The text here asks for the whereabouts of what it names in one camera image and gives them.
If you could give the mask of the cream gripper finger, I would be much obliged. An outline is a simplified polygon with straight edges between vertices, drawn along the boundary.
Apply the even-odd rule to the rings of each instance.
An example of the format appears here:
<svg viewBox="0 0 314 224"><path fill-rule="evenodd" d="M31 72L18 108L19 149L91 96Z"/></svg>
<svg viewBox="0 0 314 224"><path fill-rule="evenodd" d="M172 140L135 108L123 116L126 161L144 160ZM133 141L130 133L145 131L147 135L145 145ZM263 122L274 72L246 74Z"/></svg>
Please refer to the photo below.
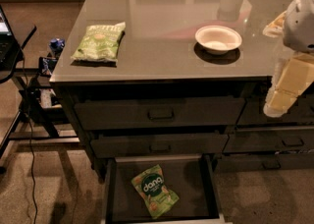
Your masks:
<svg viewBox="0 0 314 224"><path fill-rule="evenodd" d="M285 19L286 12L282 12L273 21L264 27L263 34L268 37L282 36Z"/></svg>
<svg viewBox="0 0 314 224"><path fill-rule="evenodd" d="M294 53L289 59L281 59L266 95L264 114L272 118L282 117L313 83L313 54Z"/></svg>

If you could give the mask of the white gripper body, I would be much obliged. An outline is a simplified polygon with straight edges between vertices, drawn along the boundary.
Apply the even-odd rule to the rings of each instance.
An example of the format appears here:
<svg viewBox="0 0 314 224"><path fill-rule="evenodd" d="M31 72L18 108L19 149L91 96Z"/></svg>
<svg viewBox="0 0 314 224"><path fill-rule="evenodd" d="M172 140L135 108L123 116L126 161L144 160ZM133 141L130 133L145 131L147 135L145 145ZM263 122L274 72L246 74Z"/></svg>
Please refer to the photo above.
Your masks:
<svg viewBox="0 0 314 224"><path fill-rule="evenodd" d="M314 0L293 0L286 11L283 43L294 51L314 52Z"/></svg>

